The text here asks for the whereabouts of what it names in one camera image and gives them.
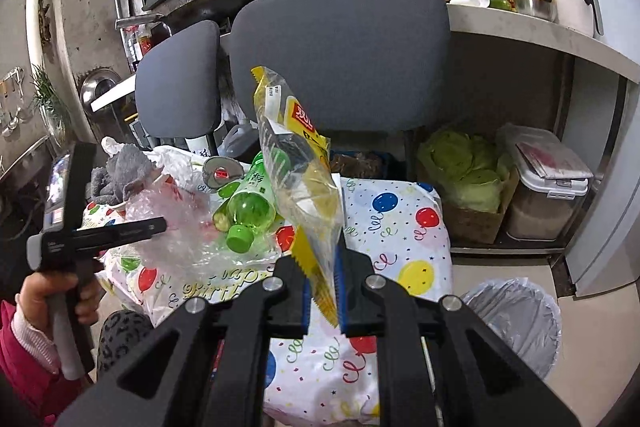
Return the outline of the left hand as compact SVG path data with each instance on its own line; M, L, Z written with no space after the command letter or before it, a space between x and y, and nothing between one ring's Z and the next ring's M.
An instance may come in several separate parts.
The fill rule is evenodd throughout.
M46 334L49 339L53 339L47 299L53 295L65 295L77 285L78 277L74 273L32 273L24 280L21 291L16 296L16 303L30 325ZM102 296L103 289L95 277L79 289L80 300L75 307L75 313L80 324L96 324Z

